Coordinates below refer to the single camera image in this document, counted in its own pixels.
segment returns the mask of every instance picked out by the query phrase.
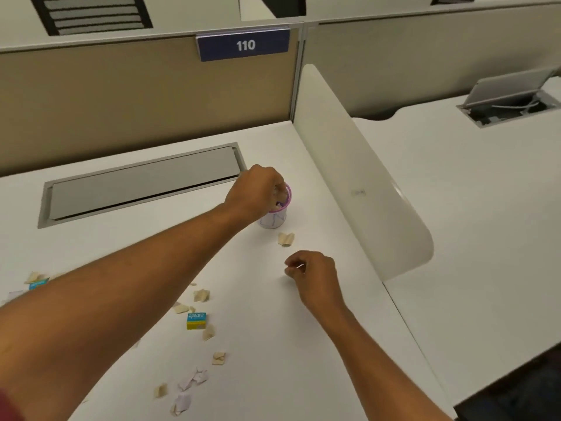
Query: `white desk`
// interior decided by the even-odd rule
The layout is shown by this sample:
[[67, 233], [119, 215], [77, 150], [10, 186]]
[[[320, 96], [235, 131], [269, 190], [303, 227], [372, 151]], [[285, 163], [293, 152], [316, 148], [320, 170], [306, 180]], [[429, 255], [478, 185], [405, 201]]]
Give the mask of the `white desk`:
[[[64, 272], [220, 203], [231, 183], [37, 229], [43, 183], [237, 141], [247, 165], [273, 165], [293, 190], [286, 223], [278, 230], [251, 225], [197, 277], [211, 290], [204, 309], [217, 335], [203, 342], [186, 331], [186, 315], [169, 311], [107, 372], [73, 421], [167, 419], [175, 384], [196, 366], [210, 379], [193, 390], [183, 417], [205, 420], [365, 419], [340, 358], [283, 275], [284, 259], [314, 249], [337, 260], [344, 296], [365, 328], [405, 372], [448, 414], [455, 413], [347, 225], [290, 122], [278, 123], [109, 156], [0, 179], [0, 295], [23, 289], [32, 270]], [[292, 247], [278, 232], [295, 232]], [[193, 303], [194, 287], [180, 301]], [[215, 351], [228, 352], [222, 367]], [[170, 385], [170, 396], [152, 399]]]
[[561, 111], [480, 129], [463, 100], [355, 120], [432, 234], [385, 285], [453, 404], [561, 341]]

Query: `white divider panel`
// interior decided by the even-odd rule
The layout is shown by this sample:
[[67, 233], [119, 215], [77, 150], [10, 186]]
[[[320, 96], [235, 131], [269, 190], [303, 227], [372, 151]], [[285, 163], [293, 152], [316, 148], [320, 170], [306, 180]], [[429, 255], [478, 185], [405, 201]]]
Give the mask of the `white divider panel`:
[[383, 281], [432, 258], [432, 237], [314, 65], [302, 70], [294, 126]]

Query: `blue sign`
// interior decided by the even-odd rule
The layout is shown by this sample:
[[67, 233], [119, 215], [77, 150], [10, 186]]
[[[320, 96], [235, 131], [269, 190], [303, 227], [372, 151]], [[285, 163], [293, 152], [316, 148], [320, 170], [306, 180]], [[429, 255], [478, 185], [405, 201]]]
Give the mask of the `blue sign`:
[[201, 62], [285, 53], [290, 42], [289, 28], [268, 28], [244, 32], [197, 35]]

